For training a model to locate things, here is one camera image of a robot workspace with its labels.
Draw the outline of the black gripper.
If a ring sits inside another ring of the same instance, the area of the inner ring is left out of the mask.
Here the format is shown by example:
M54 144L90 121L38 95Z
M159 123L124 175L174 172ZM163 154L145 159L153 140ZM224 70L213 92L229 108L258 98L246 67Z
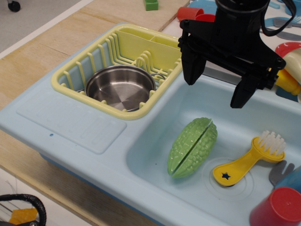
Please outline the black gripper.
M193 85L209 61L241 77L231 108L242 108L257 89L272 88L285 61L260 38L282 32L265 26L265 6L218 6L215 21L180 22L184 80Z

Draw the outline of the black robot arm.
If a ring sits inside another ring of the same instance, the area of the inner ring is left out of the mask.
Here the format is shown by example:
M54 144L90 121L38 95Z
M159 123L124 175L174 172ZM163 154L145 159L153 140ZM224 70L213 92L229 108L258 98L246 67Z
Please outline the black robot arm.
M260 31L274 36L283 30L265 28L268 4L267 0L218 0L213 22L182 20L179 47L185 81L193 85L207 62L239 75L232 108L242 108L257 89L272 88L286 62L260 38Z

